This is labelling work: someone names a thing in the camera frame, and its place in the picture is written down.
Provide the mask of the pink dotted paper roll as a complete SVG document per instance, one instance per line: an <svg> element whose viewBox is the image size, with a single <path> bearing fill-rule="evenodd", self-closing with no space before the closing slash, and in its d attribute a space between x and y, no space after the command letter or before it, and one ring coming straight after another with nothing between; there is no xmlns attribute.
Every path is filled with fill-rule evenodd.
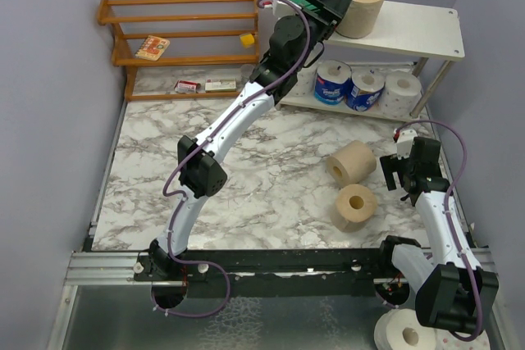
<svg viewBox="0 0 525 350"><path fill-rule="evenodd" d="M380 111L389 117L409 116L421 96L422 86L417 77L404 71L386 76L385 87L378 101Z"/></svg>

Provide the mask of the blue roll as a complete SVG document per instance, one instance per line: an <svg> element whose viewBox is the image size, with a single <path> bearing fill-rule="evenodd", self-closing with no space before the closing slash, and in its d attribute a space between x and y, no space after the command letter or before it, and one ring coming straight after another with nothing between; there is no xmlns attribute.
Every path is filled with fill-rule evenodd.
<svg viewBox="0 0 525 350"><path fill-rule="evenodd" d="M385 76L376 69L357 67L352 69L345 104L354 111L368 111L385 88Z"/></svg>
<svg viewBox="0 0 525 350"><path fill-rule="evenodd" d="M314 97L326 105L339 104L350 86L351 75L349 65L341 61L324 61L317 68Z"/></svg>

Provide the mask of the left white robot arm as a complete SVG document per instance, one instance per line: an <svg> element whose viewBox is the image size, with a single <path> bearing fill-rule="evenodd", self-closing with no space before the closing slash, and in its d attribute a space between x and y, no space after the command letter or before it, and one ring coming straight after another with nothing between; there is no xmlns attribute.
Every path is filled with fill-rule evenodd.
<svg viewBox="0 0 525 350"><path fill-rule="evenodd" d="M266 1L270 0L257 4L261 7ZM304 0L312 9L290 0L273 1L288 5L293 14L275 23L269 48L248 83L216 121L194 138L181 137L177 144L178 166L167 180L178 180L179 186L172 190L166 184L162 190L164 196L175 199L174 209L165 230L148 249L153 270L164 280L180 273L184 264L180 256L200 211L227 181L221 167L226 154L251 124L294 87L299 71L311 64L311 51L332 36L353 0Z"/></svg>

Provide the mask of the white plain paper roll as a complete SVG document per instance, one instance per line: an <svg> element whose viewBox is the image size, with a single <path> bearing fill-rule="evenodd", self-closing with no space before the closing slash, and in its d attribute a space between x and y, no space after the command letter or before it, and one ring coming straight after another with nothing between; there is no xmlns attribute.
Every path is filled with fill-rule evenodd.
<svg viewBox="0 0 525 350"><path fill-rule="evenodd" d="M303 68L297 74L297 83L290 93L293 96L302 97L309 95L314 89L314 81L317 76L317 67Z"/></svg>

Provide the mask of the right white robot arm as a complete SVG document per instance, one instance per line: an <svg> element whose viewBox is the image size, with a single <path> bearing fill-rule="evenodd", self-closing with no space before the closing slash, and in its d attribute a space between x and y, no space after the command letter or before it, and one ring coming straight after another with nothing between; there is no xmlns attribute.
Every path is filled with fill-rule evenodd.
<svg viewBox="0 0 525 350"><path fill-rule="evenodd" d="M395 134L396 152L380 159L389 190L401 187L420 215L431 255L414 239L389 236L381 243L377 268L387 277L401 273L415 293L418 322L463 341L484 330L484 315L499 289L462 231L450 182L439 164L441 144L408 129Z"/></svg>

